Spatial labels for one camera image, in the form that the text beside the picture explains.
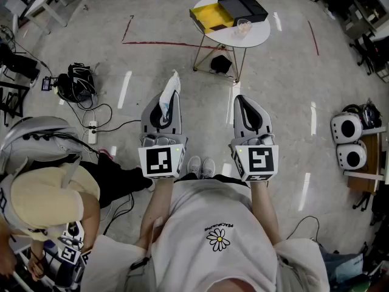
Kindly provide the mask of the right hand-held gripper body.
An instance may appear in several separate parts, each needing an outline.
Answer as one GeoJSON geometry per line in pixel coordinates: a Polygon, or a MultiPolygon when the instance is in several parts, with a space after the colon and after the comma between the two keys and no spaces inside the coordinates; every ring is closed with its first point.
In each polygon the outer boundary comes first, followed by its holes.
{"type": "Polygon", "coordinates": [[[273,134],[235,138],[229,147],[242,181],[268,181],[278,173],[279,147],[273,134]]]}

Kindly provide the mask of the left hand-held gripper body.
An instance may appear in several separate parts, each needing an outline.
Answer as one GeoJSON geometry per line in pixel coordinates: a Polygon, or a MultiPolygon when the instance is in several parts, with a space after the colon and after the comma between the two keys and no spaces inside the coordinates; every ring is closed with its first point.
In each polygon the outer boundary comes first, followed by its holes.
{"type": "Polygon", "coordinates": [[[178,178],[188,138],[182,134],[142,133],[138,148],[143,176],[151,179],[178,178]]]}

